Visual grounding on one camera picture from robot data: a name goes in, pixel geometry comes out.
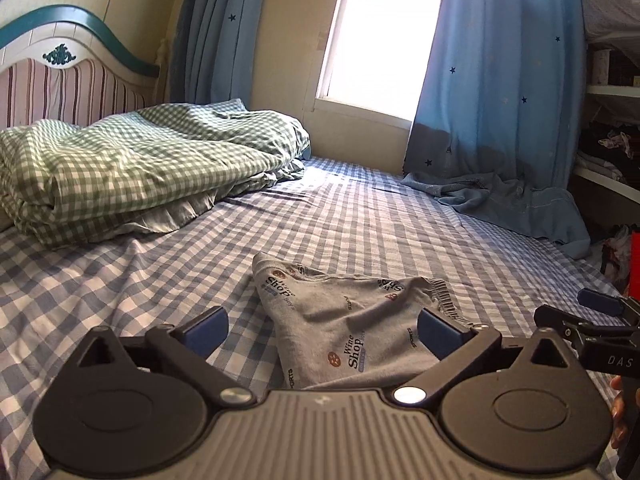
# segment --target bright window pane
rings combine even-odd
[[[328,97],[412,120],[440,0],[347,0]]]

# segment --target triangular cutout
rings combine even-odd
[[[533,352],[531,362],[537,365],[567,368],[566,361],[551,339],[541,339],[536,351]]]
[[[104,339],[96,338],[91,346],[86,350],[82,360],[80,361],[80,367],[105,365],[113,363],[113,355],[111,354],[107,343]]]

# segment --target teal headboard trim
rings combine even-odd
[[[51,5],[40,7],[16,18],[0,28],[0,48],[7,46],[25,32],[47,25],[47,23],[66,22],[80,25],[92,33],[124,66],[140,75],[158,77],[160,67],[134,56],[120,40],[115,37],[104,22],[92,12],[70,5]]]

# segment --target curtain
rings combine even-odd
[[[184,0],[170,65],[172,102],[249,104],[262,0]]]
[[[565,188],[585,58],[581,0],[442,0],[405,183],[583,254],[588,236]]]

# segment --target hand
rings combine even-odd
[[[628,427],[622,420],[622,417],[625,414],[625,402],[622,400],[622,377],[614,377],[610,382],[610,386],[618,392],[611,405],[611,415],[613,416],[613,436],[611,437],[611,447],[613,449],[618,449],[620,444],[622,444],[628,437]],[[636,391],[636,404],[640,406],[640,390]]]

